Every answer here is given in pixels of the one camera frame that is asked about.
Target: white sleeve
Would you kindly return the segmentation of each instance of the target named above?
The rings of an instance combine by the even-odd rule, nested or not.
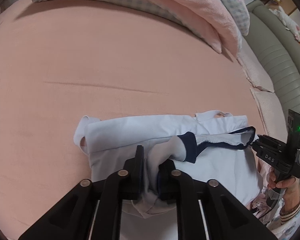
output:
[[[268,225],[267,228],[279,239],[288,240],[300,226],[300,207],[295,215],[286,221],[285,217],[277,216]]]

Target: mattress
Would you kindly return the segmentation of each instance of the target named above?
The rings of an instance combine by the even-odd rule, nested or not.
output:
[[[98,1],[19,0],[0,15],[0,228],[17,239],[81,179],[73,143],[102,120],[218,109],[264,133],[242,67],[187,29]]]

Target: hand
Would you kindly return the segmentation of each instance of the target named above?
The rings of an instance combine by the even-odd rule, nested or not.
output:
[[[275,183],[276,176],[274,174],[274,168],[271,168],[269,175],[269,183],[267,188],[287,188],[283,195],[285,212],[292,210],[300,201],[300,191],[299,191],[299,179],[296,177],[291,177]]]

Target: green leather headboard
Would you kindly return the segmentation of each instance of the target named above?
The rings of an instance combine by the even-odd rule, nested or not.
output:
[[[300,113],[300,44],[261,1],[254,1],[247,8],[247,43],[269,74],[285,118],[288,109]]]

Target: plush bunny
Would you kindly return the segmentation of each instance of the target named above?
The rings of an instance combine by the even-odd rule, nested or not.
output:
[[[284,12],[283,8],[279,6],[279,10],[269,10],[279,18],[283,25],[287,27],[286,29],[290,30],[294,34],[296,40],[300,42],[300,28],[298,24]]]

